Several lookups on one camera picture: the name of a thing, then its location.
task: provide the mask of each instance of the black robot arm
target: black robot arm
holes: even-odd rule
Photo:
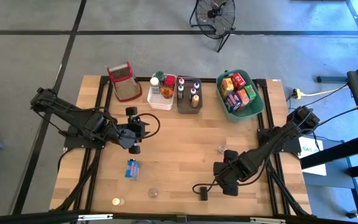
[[[243,152],[225,151],[224,161],[214,163],[215,181],[223,189],[223,194],[238,195],[237,181],[245,182],[258,173],[259,167],[277,148],[285,142],[304,134],[312,133],[318,127],[319,119],[307,107],[299,107],[287,116],[287,123],[281,128],[273,128],[267,133],[270,137],[259,148]]]
[[[70,124],[69,130],[76,131],[59,131],[65,137],[82,138],[90,143],[99,143],[104,145],[107,141],[120,145],[124,149],[130,150],[131,153],[137,154],[140,152],[138,142],[141,142],[148,132],[145,131],[145,126],[148,125],[142,122],[137,114],[136,107],[126,109],[128,115],[127,124],[117,124],[117,120],[112,118],[106,108],[104,112],[99,109],[90,108],[80,109],[79,107],[60,99],[52,90],[44,90],[39,88],[36,96],[31,100],[31,109],[36,113],[45,112],[55,114]]]

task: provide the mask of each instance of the gray floor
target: gray floor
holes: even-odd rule
[[[88,1],[80,30],[191,30],[188,18],[193,4],[190,0]],[[0,29],[70,30],[79,5],[79,0],[0,0]],[[236,9],[238,30],[358,30],[341,1],[236,1]],[[0,150],[0,215],[9,213],[40,123],[29,110],[29,101],[38,87],[53,85],[67,40],[65,35],[0,36],[0,140],[6,145]],[[220,54],[213,52],[216,46],[216,41],[202,35],[77,36],[59,95],[74,103],[83,75],[106,75],[106,66],[125,61],[130,61],[137,76],[163,70],[216,77],[240,68],[252,78],[281,79],[287,95],[292,88],[305,93],[337,88],[340,85],[317,84],[315,77],[358,69],[358,37],[233,36]],[[291,105],[317,98],[292,100]],[[353,106],[350,91],[341,90],[313,108],[325,120]],[[331,121],[316,134],[344,140],[358,137],[357,112]],[[50,127],[24,212],[47,211],[62,145],[63,138]],[[347,220],[344,211],[354,209],[346,189],[308,186],[308,193],[312,211],[319,217]],[[327,195],[327,203],[321,195]]]

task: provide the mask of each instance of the food box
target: food box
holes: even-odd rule
[[[241,105],[237,109],[237,111],[240,111],[240,110],[244,109],[247,106],[247,104],[249,103],[249,98],[247,96],[247,93],[246,93],[245,89],[241,89],[241,90],[237,91],[236,95],[241,101]]]
[[[235,90],[239,90],[243,86],[246,85],[246,81],[244,81],[244,79],[241,77],[240,73],[235,73],[234,75],[232,75],[231,81],[233,83]]]
[[[231,78],[224,78],[221,84],[221,96],[226,99],[227,95],[234,91],[233,82]]]
[[[247,93],[247,95],[248,95],[250,100],[255,99],[256,93],[255,93],[254,89],[252,88],[252,85],[246,85],[244,87],[244,89],[246,90],[246,93]]]
[[[226,105],[227,111],[233,113],[240,107],[241,101],[235,93],[230,92],[226,99],[224,99],[224,104]]]

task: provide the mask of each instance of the wooden tabletop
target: wooden tabletop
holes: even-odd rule
[[[84,76],[77,106],[94,106],[99,80],[100,76]],[[256,183],[239,187],[238,197],[223,195],[221,188],[215,186],[208,193],[208,201],[202,202],[199,195],[191,191],[195,184],[212,182],[213,163],[223,160],[223,155],[217,150],[219,144],[227,144],[230,149],[240,153],[258,147],[257,117],[239,124],[229,123],[216,98],[214,83],[202,83],[203,108],[198,114],[179,114],[176,100],[170,111],[152,109],[147,102],[149,82],[140,84],[144,91],[140,98],[120,103],[113,96],[109,111],[113,117],[118,118],[119,123],[126,123],[125,108],[137,106],[138,113],[152,113],[159,118],[160,132],[143,140],[140,144],[141,153],[138,155],[129,154],[128,150],[110,142],[106,145],[101,153],[91,211],[271,216],[265,174]],[[287,117],[282,83],[280,80],[267,80],[267,86],[274,123],[282,126]],[[107,88],[104,89],[102,105],[106,92]],[[263,116],[267,127],[265,111]],[[152,118],[145,116],[142,120],[150,123],[147,129],[151,132],[156,129],[157,123]],[[298,159],[291,154],[280,155],[286,186],[302,208],[311,213]],[[59,206],[77,184],[83,156],[84,149],[75,149],[63,158],[50,208]],[[140,163],[138,180],[124,177],[128,159],[136,159]],[[275,187],[278,211],[283,213],[280,191]],[[86,186],[82,196],[81,208],[85,206],[87,188]],[[149,189],[157,189],[158,197],[150,198]],[[125,204],[113,206],[112,199],[116,197],[123,198]]]

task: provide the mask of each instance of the red box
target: red box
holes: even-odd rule
[[[241,77],[240,73],[235,73],[231,77],[231,81],[233,82],[234,88],[239,90],[241,87],[246,85],[246,81]]]
[[[167,75],[167,77],[165,77],[165,85],[175,86],[175,77],[172,75]]]

